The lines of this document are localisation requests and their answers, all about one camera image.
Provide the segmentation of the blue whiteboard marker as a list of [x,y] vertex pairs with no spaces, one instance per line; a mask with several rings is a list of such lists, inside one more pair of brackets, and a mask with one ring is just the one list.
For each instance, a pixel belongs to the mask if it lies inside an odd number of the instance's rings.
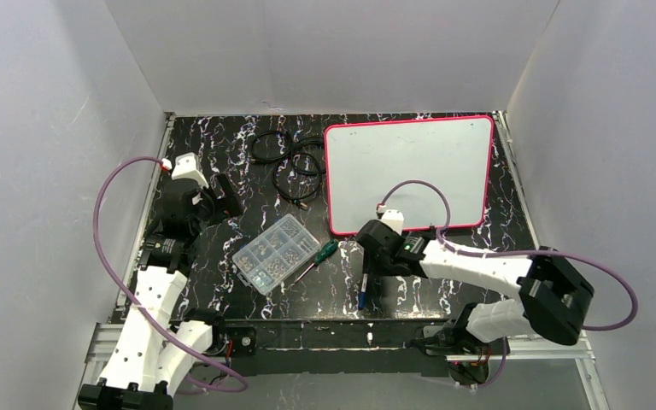
[[362,310],[366,304],[366,288],[368,285],[369,275],[367,273],[362,274],[360,282],[360,290],[358,295],[357,309]]

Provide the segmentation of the pink framed whiteboard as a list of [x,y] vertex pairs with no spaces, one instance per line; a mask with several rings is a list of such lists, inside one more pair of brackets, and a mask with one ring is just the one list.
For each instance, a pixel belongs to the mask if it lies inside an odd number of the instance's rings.
[[486,209],[495,123],[488,115],[334,125],[325,130],[329,227],[355,234],[387,205],[404,229],[479,226]]

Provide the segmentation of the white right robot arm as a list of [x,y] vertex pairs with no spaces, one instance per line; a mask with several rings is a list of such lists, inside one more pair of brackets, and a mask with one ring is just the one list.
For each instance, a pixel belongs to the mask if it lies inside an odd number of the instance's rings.
[[449,279],[498,292],[505,300],[467,306],[453,339],[479,343],[536,334],[559,345],[577,343],[594,288],[551,249],[505,256],[437,238],[435,231],[400,233],[381,220],[357,233],[371,272]]

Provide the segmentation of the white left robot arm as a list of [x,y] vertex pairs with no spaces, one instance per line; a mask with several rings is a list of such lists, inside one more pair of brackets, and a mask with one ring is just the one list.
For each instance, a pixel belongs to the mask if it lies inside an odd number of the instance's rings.
[[97,255],[131,306],[119,339],[97,381],[80,387],[82,409],[170,409],[180,384],[201,361],[240,384],[195,385],[201,390],[238,393],[249,385],[234,369],[208,355],[220,352],[226,337],[219,315],[197,309],[170,330],[170,320],[184,290],[194,259],[193,246],[202,230],[242,213],[227,177],[218,180],[224,192],[217,197],[201,171],[170,173],[163,209],[149,227],[138,261],[137,285],[130,289],[109,264],[100,241],[99,219],[108,185],[97,195],[93,213],[93,239]]

